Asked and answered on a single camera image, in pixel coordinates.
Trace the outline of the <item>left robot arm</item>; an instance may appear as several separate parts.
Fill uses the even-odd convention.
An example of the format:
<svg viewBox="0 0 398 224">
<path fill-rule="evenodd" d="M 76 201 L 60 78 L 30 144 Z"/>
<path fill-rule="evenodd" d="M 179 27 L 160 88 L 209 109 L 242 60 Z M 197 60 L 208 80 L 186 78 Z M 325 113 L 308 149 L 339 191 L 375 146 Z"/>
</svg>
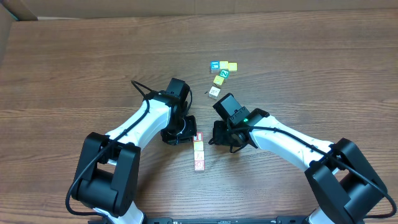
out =
<svg viewBox="0 0 398 224">
<path fill-rule="evenodd" d="M 197 124 L 188 115 L 192 91 L 183 80 L 172 78 L 165 90 L 149 90 L 142 97 L 141 107 L 122 125 L 85 138 L 65 198 L 72 215 L 86 215 L 71 208 L 74 199 L 92 209 L 90 216 L 100 216 L 101 223 L 148 222 L 134 203 L 141 152 L 156 134 L 171 146 L 192 142 Z"/>
</svg>

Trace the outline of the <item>red I letter block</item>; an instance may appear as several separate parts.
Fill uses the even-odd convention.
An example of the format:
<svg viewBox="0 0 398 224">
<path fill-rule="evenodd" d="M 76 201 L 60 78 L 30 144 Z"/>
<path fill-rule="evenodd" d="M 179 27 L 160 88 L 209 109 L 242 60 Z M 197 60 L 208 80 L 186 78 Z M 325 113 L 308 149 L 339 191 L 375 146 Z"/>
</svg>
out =
<svg viewBox="0 0 398 224">
<path fill-rule="evenodd" d="M 203 141 L 203 133 L 197 132 L 196 135 L 193 136 L 193 141 L 194 142 Z"/>
</svg>

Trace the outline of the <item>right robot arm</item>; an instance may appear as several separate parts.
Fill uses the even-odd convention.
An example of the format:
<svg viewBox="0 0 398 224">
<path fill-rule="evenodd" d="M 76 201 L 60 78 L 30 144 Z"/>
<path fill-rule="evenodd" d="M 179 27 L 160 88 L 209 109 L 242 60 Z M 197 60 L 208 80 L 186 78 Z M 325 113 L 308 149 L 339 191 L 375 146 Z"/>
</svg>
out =
<svg viewBox="0 0 398 224">
<path fill-rule="evenodd" d="M 234 154 L 251 145 L 302 170 L 318 202 L 304 223 L 363 223 L 389 218 L 397 205 L 359 147 L 349 139 L 323 141 L 302 134 L 259 108 L 249 111 L 230 93 L 214 104 L 210 144 L 228 146 Z"/>
</svg>

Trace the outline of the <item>white dotted wooden block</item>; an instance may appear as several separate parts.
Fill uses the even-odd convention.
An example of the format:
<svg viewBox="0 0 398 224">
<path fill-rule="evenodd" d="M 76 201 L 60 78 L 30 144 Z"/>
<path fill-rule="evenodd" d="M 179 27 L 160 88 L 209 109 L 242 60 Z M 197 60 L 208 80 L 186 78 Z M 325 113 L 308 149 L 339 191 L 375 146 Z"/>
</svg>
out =
<svg viewBox="0 0 398 224">
<path fill-rule="evenodd" d="M 194 160 L 195 161 L 204 161 L 205 153 L 203 151 L 194 151 Z"/>
</svg>

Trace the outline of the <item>red Q letter block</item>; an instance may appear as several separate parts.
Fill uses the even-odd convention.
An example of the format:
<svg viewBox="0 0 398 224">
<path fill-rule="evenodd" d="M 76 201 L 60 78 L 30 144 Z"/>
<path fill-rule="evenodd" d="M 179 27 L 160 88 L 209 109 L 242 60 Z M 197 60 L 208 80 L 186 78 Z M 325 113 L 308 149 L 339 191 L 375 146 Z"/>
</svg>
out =
<svg viewBox="0 0 398 224">
<path fill-rule="evenodd" d="M 205 170 L 205 161 L 197 160 L 194 161 L 194 171 L 204 171 Z"/>
</svg>

